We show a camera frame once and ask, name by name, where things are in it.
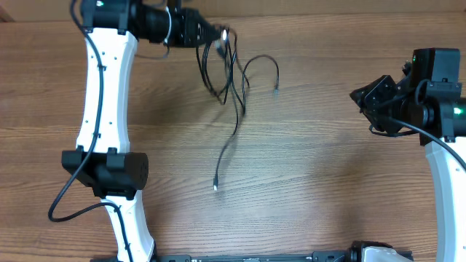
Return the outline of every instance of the green light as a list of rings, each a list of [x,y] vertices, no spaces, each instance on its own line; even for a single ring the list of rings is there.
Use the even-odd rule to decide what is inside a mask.
[[[463,110],[461,108],[454,108],[453,110],[455,114],[463,114]]]

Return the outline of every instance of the wood grain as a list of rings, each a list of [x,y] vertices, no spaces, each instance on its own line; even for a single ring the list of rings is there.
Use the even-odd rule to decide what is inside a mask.
[[[144,0],[158,4],[162,0]],[[18,22],[70,20],[69,1],[0,0]],[[322,15],[392,12],[462,12],[464,0],[185,0],[184,7],[198,9],[206,17],[259,15]]]
[[[159,254],[239,255],[345,249],[352,240],[389,242],[434,261],[435,200],[418,138],[370,135],[348,94],[400,67],[421,47],[466,50],[462,13],[217,18],[239,33],[252,64],[248,112],[221,165],[234,128],[231,103],[202,86],[194,50],[166,60],[136,59],[128,122],[132,150],[149,155],[144,206]],[[0,25],[0,261],[88,261],[117,246],[104,210],[66,223],[47,211],[68,174],[82,120],[84,41],[62,23]],[[141,41],[138,53],[162,47]],[[461,81],[466,80],[462,59]],[[221,61],[209,62],[214,85]],[[57,210],[96,203],[76,183]]]

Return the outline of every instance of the wooden surface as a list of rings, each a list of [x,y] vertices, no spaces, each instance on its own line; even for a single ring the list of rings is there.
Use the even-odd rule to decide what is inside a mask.
[[[371,135],[348,94],[382,74],[401,77],[413,49],[456,47],[464,54],[465,14],[212,21],[239,33],[243,64],[262,53],[277,59],[280,95],[272,94],[273,65],[252,64],[248,114],[214,193],[217,157],[234,128],[231,101],[222,107],[209,96],[194,50],[135,59],[128,128],[132,150],[149,155],[143,199],[159,254],[308,253],[369,239],[434,261],[433,182],[418,137]],[[61,151],[74,148],[82,121],[83,38],[68,22],[3,23],[0,33],[0,261],[114,255],[105,210],[66,223],[47,220],[69,178]],[[163,52],[145,41],[138,50]],[[220,87],[224,72],[215,55],[210,68]],[[97,201],[75,183],[56,215]]]
[[[162,0],[144,0],[158,4]],[[18,22],[70,20],[69,1],[0,0]],[[258,15],[360,14],[393,12],[462,12],[466,0],[185,0],[184,7],[206,17]]]

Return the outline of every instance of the green indicator light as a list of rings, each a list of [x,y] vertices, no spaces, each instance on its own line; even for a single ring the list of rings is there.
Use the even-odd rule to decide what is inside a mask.
[[[453,110],[455,114],[463,114],[463,110],[461,108],[454,108]]]

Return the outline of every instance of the wooden table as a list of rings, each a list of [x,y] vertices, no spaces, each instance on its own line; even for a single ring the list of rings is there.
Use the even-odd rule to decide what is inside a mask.
[[[466,50],[466,15],[212,21],[239,33],[243,63],[262,53],[277,59],[280,95],[272,92],[273,64],[251,65],[248,113],[215,193],[218,154],[234,128],[231,101],[220,106],[209,96],[194,50],[173,49],[166,60],[135,59],[128,128],[132,150],[149,155],[143,199],[159,254],[309,253],[369,239],[413,250],[416,261],[434,261],[433,182],[418,137],[371,135],[348,94],[383,74],[399,79],[413,49]],[[105,210],[66,223],[47,219],[69,179],[61,151],[74,149],[82,121],[82,36],[68,22],[4,23],[0,34],[0,260],[115,255]],[[138,51],[164,52],[145,41]],[[210,75],[220,87],[221,61],[211,57]],[[90,188],[75,183],[56,214],[97,201]]]

